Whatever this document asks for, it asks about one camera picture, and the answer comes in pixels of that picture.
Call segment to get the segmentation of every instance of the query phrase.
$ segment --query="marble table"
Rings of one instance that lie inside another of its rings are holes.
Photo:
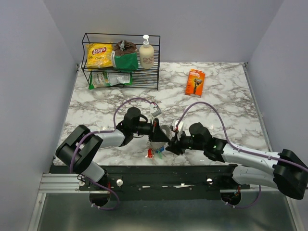
[[[190,69],[206,74],[201,99],[184,94]],[[229,138],[234,143],[258,150],[268,150],[256,107],[247,84],[242,64],[239,63],[161,63],[159,89],[143,90],[133,88],[99,88],[88,90],[88,83],[80,70],[69,105],[60,142],[80,124],[91,130],[113,127],[115,109],[127,99],[143,97],[156,102],[163,115],[160,124],[170,125],[174,118],[180,118],[185,108],[197,101],[205,101],[217,108],[227,128]],[[136,106],[149,117],[149,105],[134,101],[123,106],[116,122],[123,119],[127,109]],[[222,126],[214,112],[203,104],[191,108],[184,120],[184,130],[195,122],[208,127],[211,134],[224,138]],[[99,165],[214,165],[201,151],[186,150],[177,156],[163,151],[162,158],[146,157],[149,148],[148,137],[133,139],[124,147],[100,149],[94,161]],[[58,158],[55,165],[64,165]]]

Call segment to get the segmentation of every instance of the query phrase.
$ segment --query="rack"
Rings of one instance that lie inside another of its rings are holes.
[[[105,44],[117,44],[121,40],[127,40],[133,42],[137,46],[137,57],[139,68],[131,73],[131,85],[118,84],[111,87],[123,87],[123,88],[144,88],[144,89],[156,89],[158,90],[159,81],[159,62],[160,62],[160,36],[149,35],[150,44],[154,48],[154,65],[151,69],[144,69],[140,65],[139,48],[143,42],[143,35],[130,35],[130,34],[102,34],[102,33],[85,33],[82,39],[83,57],[81,63],[81,69],[88,83],[90,84],[90,74],[92,72],[109,72],[118,73],[113,67],[89,69],[87,68],[87,48],[85,45],[91,43],[105,43]]]

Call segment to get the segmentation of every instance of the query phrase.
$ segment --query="lotion bottle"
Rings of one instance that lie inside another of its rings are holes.
[[[140,64],[144,69],[150,69],[154,65],[154,48],[149,43],[149,36],[143,36],[143,45],[139,48]]]

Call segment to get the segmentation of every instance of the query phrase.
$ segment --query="gray wall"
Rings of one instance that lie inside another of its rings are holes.
[[[248,73],[274,150],[308,164],[308,1],[285,0],[255,50]],[[308,230],[308,193],[298,203]]]
[[[85,32],[162,36],[162,61],[247,62],[283,0],[44,0],[76,62]]]
[[[0,7],[0,230],[27,230],[60,136],[74,60],[41,0]]]

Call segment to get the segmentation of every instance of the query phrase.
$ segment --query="orange razor package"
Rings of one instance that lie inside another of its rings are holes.
[[[205,73],[191,69],[188,75],[188,81],[185,89],[185,95],[200,98],[202,95]]]

